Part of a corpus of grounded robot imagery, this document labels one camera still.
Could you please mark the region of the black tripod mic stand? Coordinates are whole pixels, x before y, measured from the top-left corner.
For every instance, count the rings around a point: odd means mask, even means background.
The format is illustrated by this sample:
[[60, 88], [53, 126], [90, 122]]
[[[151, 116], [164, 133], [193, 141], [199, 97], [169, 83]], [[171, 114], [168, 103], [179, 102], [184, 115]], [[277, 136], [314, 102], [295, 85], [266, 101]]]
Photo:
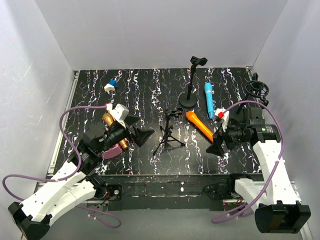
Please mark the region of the black tripod mic stand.
[[160, 130], [164, 133], [162, 136], [161, 142], [158, 144], [157, 148], [153, 152], [153, 156], [156, 155], [159, 147], [163, 144], [167, 145], [169, 142], [178, 142], [181, 147], [185, 146], [185, 143], [181, 142], [177, 138], [172, 136], [172, 130], [174, 129], [173, 125], [170, 125], [170, 120], [171, 118], [179, 118], [183, 114], [184, 110], [181, 107], [178, 107], [177, 109], [174, 110], [166, 110], [165, 111], [165, 128], [160, 126]]

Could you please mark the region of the blue microphone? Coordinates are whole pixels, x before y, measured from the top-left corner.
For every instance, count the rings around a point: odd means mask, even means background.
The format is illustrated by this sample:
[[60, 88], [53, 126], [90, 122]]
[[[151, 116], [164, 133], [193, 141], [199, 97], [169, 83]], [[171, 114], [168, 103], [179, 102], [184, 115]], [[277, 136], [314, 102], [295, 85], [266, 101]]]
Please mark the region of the blue microphone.
[[214, 114], [214, 101], [213, 101], [213, 88], [212, 85], [209, 82], [206, 82], [204, 84], [204, 92], [206, 97], [206, 104], [207, 104], [207, 113], [209, 119], [213, 119]]

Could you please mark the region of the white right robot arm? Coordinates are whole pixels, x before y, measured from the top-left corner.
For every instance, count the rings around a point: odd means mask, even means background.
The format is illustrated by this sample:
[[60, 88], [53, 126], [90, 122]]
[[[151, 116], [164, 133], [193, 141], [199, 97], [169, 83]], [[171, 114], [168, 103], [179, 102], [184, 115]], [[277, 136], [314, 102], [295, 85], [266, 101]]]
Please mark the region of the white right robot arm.
[[299, 197], [289, 179], [284, 153], [284, 137], [276, 121], [266, 124], [262, 110], [266, 108], [257, 102], [255, 107], [244, 107], [248, 100], [240, 101], [227, 109], [218, 108], [215, 118], [221, 121], [218, 130], [213, 134], [213, 143], [206, 149], [222, 157], [225, 143], [228, 149], [237, 143], [250, 143], [258, 158], [265, 184], [259, 189], [246, 173], [233, 173], [229, 176], [227, 189], [244, 199], [245, 204], [221, 214], [211, 222], [220, 224], [236, 217], [245, 216], [252, 209], [255, 224], [261, 233], [297, 234], [311, 216], [308, 205], [301, 204]]

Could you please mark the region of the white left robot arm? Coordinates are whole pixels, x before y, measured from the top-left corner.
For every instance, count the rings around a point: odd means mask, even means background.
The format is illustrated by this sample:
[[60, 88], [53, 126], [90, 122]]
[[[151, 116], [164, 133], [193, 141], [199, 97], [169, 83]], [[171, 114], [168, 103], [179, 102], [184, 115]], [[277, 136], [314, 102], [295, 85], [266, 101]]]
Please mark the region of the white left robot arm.
[[104, 152], [121, 140], [127, 139], [143, 146], [155, 132], [154, 129], [129, 129], [140, 119], [127, 116], [124, 123], [114, 121], [106, 127], [103, 122], [94, 122], [86, 127], [77, 150], [82, 158], [72, 155], [60, 170], [36, 193], [22, 202], [13, 202], [8, 211], [14, 223], [28, 240], [40, 240], [51, 225], [62, 215], [92, 198], [101, 198], [107, 193], [107, 183], [92, 171], [103, 160]]

